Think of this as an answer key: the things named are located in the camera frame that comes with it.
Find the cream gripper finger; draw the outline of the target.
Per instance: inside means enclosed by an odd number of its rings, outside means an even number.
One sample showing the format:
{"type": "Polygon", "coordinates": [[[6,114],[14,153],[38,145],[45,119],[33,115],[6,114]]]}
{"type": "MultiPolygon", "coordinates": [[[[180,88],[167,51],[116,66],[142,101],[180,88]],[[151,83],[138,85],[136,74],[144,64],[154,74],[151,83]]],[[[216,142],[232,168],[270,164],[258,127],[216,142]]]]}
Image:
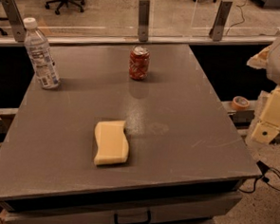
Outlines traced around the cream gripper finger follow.
{"type": "Polygon", "coordinates": [[[270,143],[279,134],[280,128],[272,123],[260,121],[252,131],[252,139],[259,143],[270,143]]]}

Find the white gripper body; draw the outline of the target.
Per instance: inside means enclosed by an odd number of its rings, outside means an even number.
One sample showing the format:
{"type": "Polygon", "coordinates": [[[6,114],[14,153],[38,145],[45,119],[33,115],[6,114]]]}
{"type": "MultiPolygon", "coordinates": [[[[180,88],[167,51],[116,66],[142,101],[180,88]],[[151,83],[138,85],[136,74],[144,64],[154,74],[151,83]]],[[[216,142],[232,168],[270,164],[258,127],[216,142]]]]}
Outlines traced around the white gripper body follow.
{"type": "Polygon", "coordinates": [[[263,127],[280,130],[280,85],[271,91],[263,112],[259,116],[259,124],[263,127]]]}

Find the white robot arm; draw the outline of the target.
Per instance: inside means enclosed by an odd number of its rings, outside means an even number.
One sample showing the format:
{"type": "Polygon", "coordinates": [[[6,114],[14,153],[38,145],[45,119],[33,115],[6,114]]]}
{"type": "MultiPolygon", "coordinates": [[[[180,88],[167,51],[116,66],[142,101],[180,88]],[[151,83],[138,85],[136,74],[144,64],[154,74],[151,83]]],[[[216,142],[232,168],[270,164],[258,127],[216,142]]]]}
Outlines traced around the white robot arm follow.
{"type": "Polygon", "coordinates": [[[270,143],[280,132],[280,35],[257,54],[251,56],[247,65],[265,69],[267,78],[276,83],[268,96],[258,122],[252,131],[252,139],[260,143],[270,143]]]}

